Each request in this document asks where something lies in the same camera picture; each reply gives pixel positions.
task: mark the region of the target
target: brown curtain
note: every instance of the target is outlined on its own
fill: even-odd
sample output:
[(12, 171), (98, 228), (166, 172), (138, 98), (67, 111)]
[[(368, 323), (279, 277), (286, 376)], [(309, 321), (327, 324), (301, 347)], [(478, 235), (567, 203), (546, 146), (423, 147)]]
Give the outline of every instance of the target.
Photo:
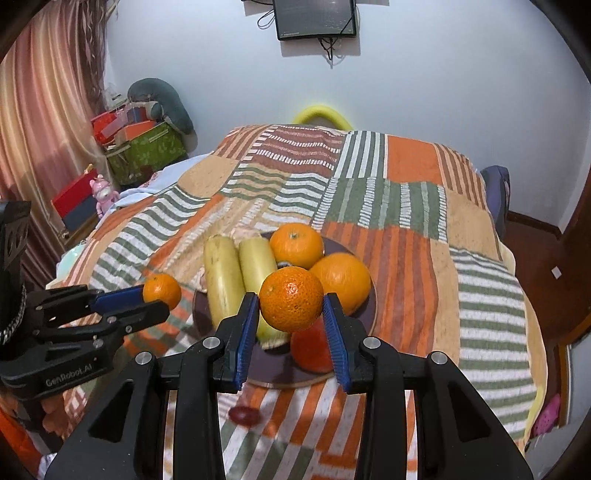
[(110, 177), (89, 122), (102, 111), (105, 2), (49, 2), (0, 64), (0, 195), (32, 202), (22, 268), (38, 286), (64, 252), (51, 199), (89, 163)]

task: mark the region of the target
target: yellow arch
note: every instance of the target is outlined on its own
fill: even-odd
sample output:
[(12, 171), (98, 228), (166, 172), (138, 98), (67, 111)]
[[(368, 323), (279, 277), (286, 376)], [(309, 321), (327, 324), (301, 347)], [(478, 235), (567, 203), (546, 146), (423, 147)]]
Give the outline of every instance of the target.
[(339, 130), (353, 130), (353, 127), (347, 120), (345, 120), (343, 115), (326, 105), (313, 105), (303, 109), (295, 116), (293, 122), (295, 124), (306, 124), (318, 116), (326, 118)]

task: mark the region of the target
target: metal bolt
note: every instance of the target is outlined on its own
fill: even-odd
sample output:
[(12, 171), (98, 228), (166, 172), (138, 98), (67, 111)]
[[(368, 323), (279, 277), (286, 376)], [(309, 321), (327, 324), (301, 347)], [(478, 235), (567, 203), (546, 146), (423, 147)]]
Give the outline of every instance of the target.
[(215, 348), (220, 344), (220, 339), (217, 337), (207, 337), (204, 341), (203, 341), (203, 346), (205, 348)]
[(377, 348), (379, 347), (382, 342), (379, 341), (379, 338), (376, 337), (366, 337), (365, 339), (363, 339), (363, 344), (367, 347), (367, 348)]
[(443, 365), (447, 363), (447, 355), (443, 352), (433, 352), (431, 354), (431, 360), (437, 365)]
[(135, 356), (135, 363), (140, 365), (145, 365), (150, 360), (152, 360), (152, 354), (150, 352), (140, 352)]

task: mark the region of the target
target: bed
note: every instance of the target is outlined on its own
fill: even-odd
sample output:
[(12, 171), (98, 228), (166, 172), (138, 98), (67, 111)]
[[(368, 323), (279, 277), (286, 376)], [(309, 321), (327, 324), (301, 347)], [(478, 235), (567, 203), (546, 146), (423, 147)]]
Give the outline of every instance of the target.
[[(119, 365), (143, 350), (182, 352), (199, 337), (191, 305), (210, 235), (309, 223), (369, 267), (378, 296), (375, 335), (403, 352), (447, 353), (524, 450), (545, 396), (544, 345), (512, 255), (495, 233), (482, 177), (465, 156), (377, 132), (253, 125), (228, 133), (211, 154), (167, 167), (116, 207), (57, 285), (111, 291), (164, 271), (183, 290), (165, 324), (126, 338)], [(64, 394), (72, 425), (106, 381)], [(171, 395), (165, 478), (174, 402)], [(229, 421), (237, 403), (259, 408), (262, 422), (246, 429)], [(238, 395), (220, 395), (227, 477), (353, 478), (364, 404), (334, 378), (287, 390), (246, 384)], [(411, 392), (407, 419), (413, 478)]]

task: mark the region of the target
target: orange sleeve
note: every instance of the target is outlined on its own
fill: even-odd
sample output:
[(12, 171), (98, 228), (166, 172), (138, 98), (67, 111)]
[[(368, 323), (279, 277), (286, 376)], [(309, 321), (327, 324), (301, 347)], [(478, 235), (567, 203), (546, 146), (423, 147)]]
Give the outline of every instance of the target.
[(22, 464), (37, 477), (41, 454), (37, 451), (25, 429), (0, 408), (0, 431)]

